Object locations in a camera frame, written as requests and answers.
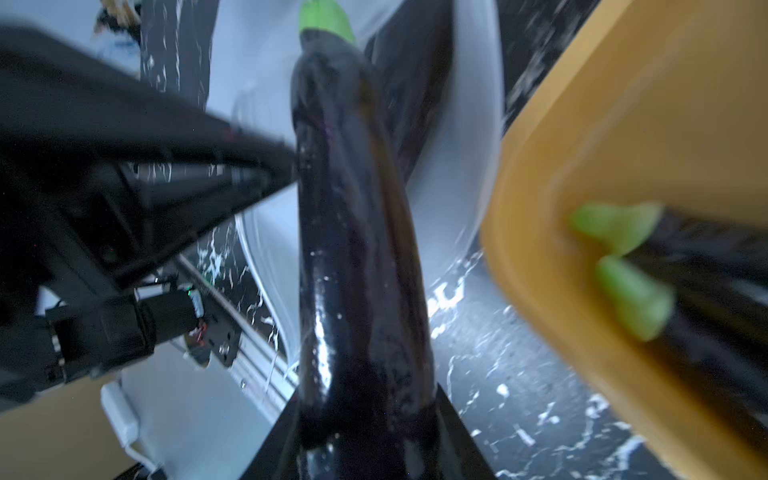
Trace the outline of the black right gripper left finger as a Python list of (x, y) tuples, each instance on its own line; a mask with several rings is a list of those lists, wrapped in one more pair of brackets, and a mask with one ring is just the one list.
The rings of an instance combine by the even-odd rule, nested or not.
[(299, 480), (298, 393), (294, 392), (241, 480)]

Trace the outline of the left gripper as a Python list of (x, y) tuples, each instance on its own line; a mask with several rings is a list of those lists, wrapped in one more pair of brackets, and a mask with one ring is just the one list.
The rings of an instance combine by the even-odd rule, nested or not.
[(141, 361), (207, 317), (146, 278), (287, 187), (295, 153), (44, 32), (1, 27), (1, 407)]

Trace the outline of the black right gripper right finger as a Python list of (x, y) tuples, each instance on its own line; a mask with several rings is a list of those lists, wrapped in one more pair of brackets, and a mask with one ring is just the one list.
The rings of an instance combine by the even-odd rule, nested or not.
[(442, 479), (496, 478), (441, 386), (436, 405), (440, 424), (440, 470)]

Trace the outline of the yellow plastic tray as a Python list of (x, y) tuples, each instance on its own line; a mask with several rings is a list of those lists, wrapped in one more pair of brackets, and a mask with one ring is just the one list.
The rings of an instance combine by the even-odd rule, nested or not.
[(481, 234), (507, 298), (658, 457), (689, 479), (765, 478), (745, 418), (614, 321), (601, 249), (566, 224), (589, 200), (766, 224), (765, 2), (599, 3), (505, 134)]

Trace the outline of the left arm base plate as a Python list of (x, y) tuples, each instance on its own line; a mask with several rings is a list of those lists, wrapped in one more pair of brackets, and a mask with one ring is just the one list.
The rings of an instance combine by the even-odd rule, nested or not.
[(230, 369), (239, 353), (242, 334), (231, 305), (216, 290), (190, 287), (187, 295), (195, 308), (198, 325), (184, 336), (184, 357), (198, 369), (207, 369), (213, 360)]

